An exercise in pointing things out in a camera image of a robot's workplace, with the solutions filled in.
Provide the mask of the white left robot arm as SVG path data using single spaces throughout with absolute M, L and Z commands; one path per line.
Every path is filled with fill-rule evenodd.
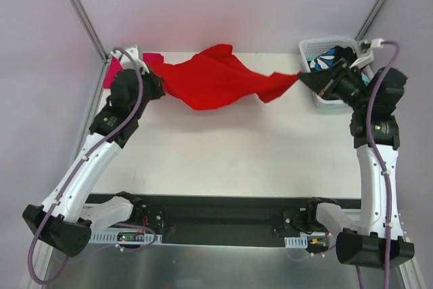
M 147 103 L 164 96 L 162 79 L 151 69 L 121 70 L 110 85 L 105 106 L 95 116 L 81 155 L 41 205 L 29 204 L 22 214 L 39 240 L 68 257 L 79 255 L 91 236 L 117 223 L 137 227 L 142 200 L 119 192 L 107 202 L 85 210 L 96 182 L 137 130 Z

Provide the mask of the white plastic laundry basket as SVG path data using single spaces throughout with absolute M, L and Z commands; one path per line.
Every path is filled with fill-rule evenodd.
M 303 72 L 311 72 L 306 61 L 308 57 L 316 57 L 335 46 L 352 47 L 357 53 L 357 42 L 350 37 L 332 36 L 327 38 L 307 39 L 299 42 L 298 47 L 302 57 Z M 363 72 L 369 80 L 373 78 L 373 72 L 369 65 L 363 68 Z M 342 114 L 350 110 L 342 100 L 325 100 L 313 92 L 311 92 L 311 94 L 315 107 L 323 114 Z

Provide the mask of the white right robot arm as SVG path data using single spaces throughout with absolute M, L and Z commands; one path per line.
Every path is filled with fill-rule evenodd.
M 339 60 L 317 72 L 301 72 L 299 80 L 319 96 L 334 96 L 352 108 L 350 134 L 361 173 L 361 212 L 354 222 L 330 198 L 311 198 L 300 222 L 305 231 L 323 227 L 336 237 L 336 254 L 345 265 L 394 269 L 415 255 L 403 238 L 396 204 L 396 162 L 400 133 L 393 112 L 407 77 L 383 67 L 369 83 L 356 67 Z

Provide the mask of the red t shirt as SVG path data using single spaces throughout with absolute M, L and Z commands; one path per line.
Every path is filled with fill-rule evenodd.
M 266 104 L 282 96 L 302 74 L 260 74 L 247 68 L 227 44 L 209 47 L 178 64 L 153 61 L 150 68 L 163 80 L 166 93 L 194 110 L 216 110 L 249 95 Z

